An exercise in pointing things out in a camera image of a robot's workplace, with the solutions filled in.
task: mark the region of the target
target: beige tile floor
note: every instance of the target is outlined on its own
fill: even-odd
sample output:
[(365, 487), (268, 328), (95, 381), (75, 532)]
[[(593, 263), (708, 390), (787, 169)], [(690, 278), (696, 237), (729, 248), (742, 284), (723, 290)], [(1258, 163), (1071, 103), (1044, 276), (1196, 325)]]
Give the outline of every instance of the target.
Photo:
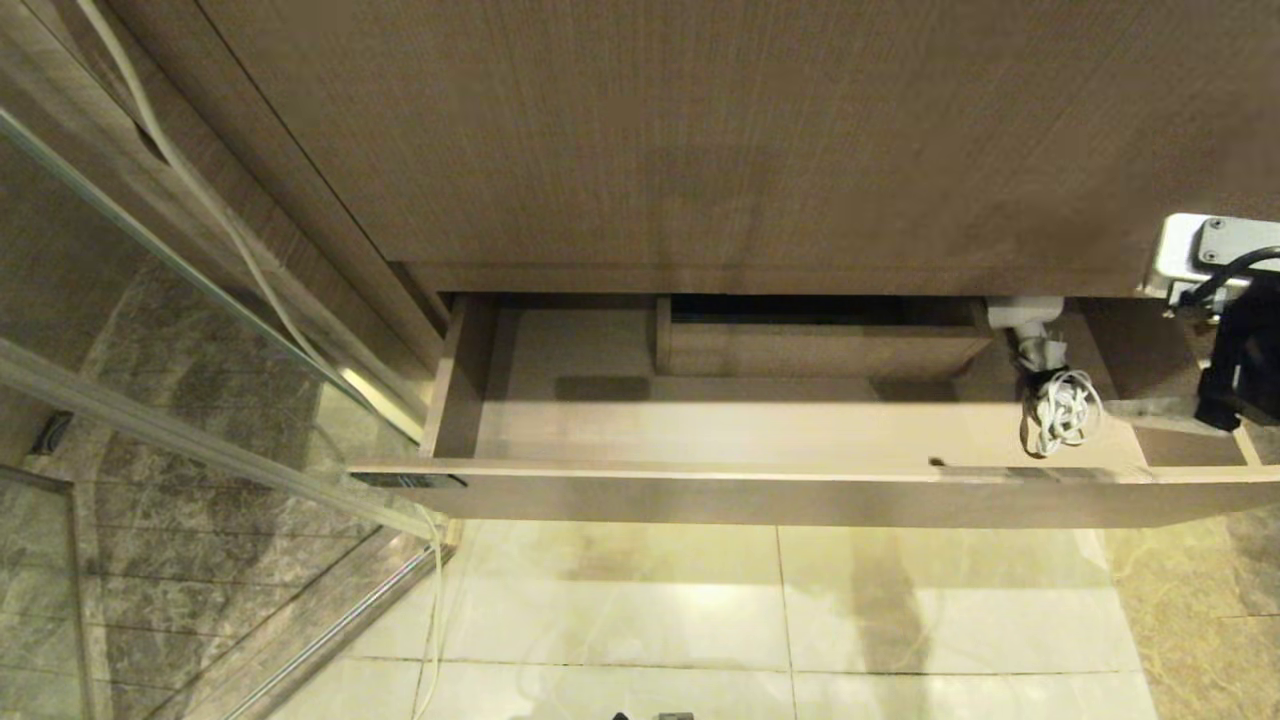
[[(426, 717), (1155, 719), (1100, 537), (468, 523)], [(433, 583), (275, 720), (411, 720)]]

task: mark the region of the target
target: tile grout line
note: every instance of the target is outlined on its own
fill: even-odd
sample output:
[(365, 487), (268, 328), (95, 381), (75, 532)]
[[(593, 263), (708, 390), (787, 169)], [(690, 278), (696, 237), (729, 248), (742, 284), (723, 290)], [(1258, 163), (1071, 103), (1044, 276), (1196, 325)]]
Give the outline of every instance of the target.
[[(374, 655), (346, 656), (349, 660), (387, 660), (419, 662), (412, 657), (387, 657)], [(1036, 670), (1015, 673), (867, 673), (849, 670), (776, 670), (768, 667), (718, 667), (696, 665), (637, 665), (620, 662), (524, 662), (516, 660), (481, 660), (471, 657), (453, 657), (445, 660), (456, 665), (494, 665), (508, 667), (562, 667), (562, 669), (602, 669), (602, 670), (681, 670), (690, 673), (745, 673), (745, 674), (777, 674), (777, 675), (847, 675), (854, 678), (1052, 678), (1060, 675), (1129, 675), (1142, 674), (1139, 669), (1117, 670)]]
[(247, 580), (220, 580), (220, 579), (206, 579), (206, 578), (165, 578), (165, 577), (161, 577), (161, 575), (132, 575), (132, 574), (128, 574), (128, 573), (111, 573), (111, 571), (106, 571), (106, 573), (88, 573), (87, 575), (88, 577), (93, 577), (93, 578), (102, 578), (102, 579), (108, 579), (108, 578), (125, 578), (125, 579), (129, 579), (129, 580), (192, 583), (192, 584), (204, 584), (204, 585), (228, 585), (228, 587), (236, 587), (236, 588), (253, 587), (253, 588), (283, 588), (283, 589), (301, 591), (302, 588), (306, 587), (306, 584), (287, 584), (287, 585), (282, 585), (282, 584), (276, 584), (276, 583), (251, 583), (251, 582), (247, 582)]
[(778, 550), (778, 592), (782, 593), (782, 629), (787, 639), (787, 676), (791, 679), (791, 720), (800, 720), (800, 701), (796, 700), (796, 664), (791, 656), (791, 616), (787, 612), (787, 577), (782, 569), (782, 528), (773, 525), (773, 542)]
[(197, 633), (196, 630), (170, 630), (166, 628), (141, 628), (137, 625), (122, 625), (119, 623), (88, 623), (93, 628), (104, 628), (106, 630), (128, 630), (134, 633), (155, 633), (161, 635), (182, 635), (188, 638), (209, 638), (209, 639), (224, 639), (224, 641), (238, 641), (242, 635), (223, 635), (218, 633)]
[(1280, 612), (1253, 612), (1245, 615), (1216, 615), (1213, 620), (1275, 620)]
[[(468, 525), (470, 525), (470, 532), (467, 532)], [(449, 564), (445, 564), (442, 568), (442, 573), (440, 573), (440, 575), (438, 578), (434, 577), (434, 573), (431, 575), (433, 582), (440, 583), (439, 591), (435, 591), (438, 593), (435, 596), (435, 601), (443, 602), (444, 607), (440, 610), (440, 628), (436, 628), (435, 626), (435, 612), (434, 612), (434, 609), (435, 609), (434, 602), (435, 601), (433, 601), (433, 614), (431, 614), (430, 632), (428, 633), (428, 635), (426, 635), (426, 638), (424, 641), (425, 644), (422, 647), (422, 656), (419, 659), (419, 665), (417, 665), (417, 683), (413, 684), (413, 705), (412, 705), (412, 707), (410, 707), (408, 720), (416, 720), (416, 716), (417, 716), (417, 703), (419, 703), (419, 697), (417, 696), (419, 696), (419, 693), (422, 692), (422, 678), (426, 674), (426, 656), (430, 655), (430, 652), (431, 652), (431, 647), (433, 647), (431, 646), (431, 634), (434, 634), (434, 633), (442, 633), (442, 635), (440, 635), (440, 657), (439, 657), (438, 662), (440, 665), (440, 670), (439, 670), (440, 674), (443, 675), (443, 673), (444, 673), (444, 657), (445, 657), (445, 655), (448, 655), (444, 643), (448, 641), (448, 637), (445, 637), (443, 634), (443, 630), (448, 626), (445, 624), (445, 620), (448, 620), (448, 616), (449, 616), (449, 605), (448, 605), (449, 603), (449, 593), (448, 593), (449, 588), (448, 588), (447, 584), (444, 584), (444, 571), (447, 571), (449, 569), (449, 565), (453, 561), (457, 561), (458, 553), (461, 552), (461, 548), (462, 548), (462, 543), (466, 542), (468, 539), (468, 537), (470, 537), (471, 542), (475, 542), (475, 536), (480, 533), (480, 530), (483, 529), (483, 527), (484, 525), (481, 523), (479, 523), (479, 521), (475, 521), (475, 520), (463, 520), (462, 521), (461, 537), (458, 538), (458, 547), (453, 551), (453, 559), (451, 560)], [(458, 573), (457, 573), (458, 579), (454, 583), (456, 587), (453, 589), (454, 593), (461, 593), (462, 592), (462, 583), (466, 582), (467, 569), (470, 568), (470, 565), (471, 565), (471, 556), (467, 555), (466, 561), (461, 564), (461, 568), (458, 568)]]

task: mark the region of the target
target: drawer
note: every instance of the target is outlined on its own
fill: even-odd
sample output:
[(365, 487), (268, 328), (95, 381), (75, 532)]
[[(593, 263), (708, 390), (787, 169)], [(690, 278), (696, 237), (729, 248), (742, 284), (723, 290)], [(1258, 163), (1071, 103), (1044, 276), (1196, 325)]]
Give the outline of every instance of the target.
[(660, 375), (942, 380), (992, 338), (977, 299), (658, 299)]
[[(1069, 304), (1052, 329), (1106, 398), (1194, 392), (1160, 304)], [(1002, 338), (943, 380), (673, 377), (654, 297), (457, 300), (412, 462), (352, 468), (457, 518), (1080, 528), (1280, 501), (1239, 434), (1108, 418), (1047, 459), (1021, 437)]]

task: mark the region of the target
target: wood grain surface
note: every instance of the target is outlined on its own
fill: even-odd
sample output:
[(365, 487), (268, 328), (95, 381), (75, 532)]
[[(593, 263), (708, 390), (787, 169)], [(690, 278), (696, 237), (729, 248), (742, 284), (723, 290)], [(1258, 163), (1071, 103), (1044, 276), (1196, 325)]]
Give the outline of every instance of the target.
[(493, 299), (466, 295), (454, 302), (419, 445), (422, 457), (475, 455), (497, 322)]
[(1272, 3), (200, 4), (434, 290), (1124, 296), (1280, 214)]
[(451, 474), (396, 489), (453, 518), (896, 528), (1140, 528), (1280, 500), (1276, 468), (933, 468), (420, 460), (361, 473)]

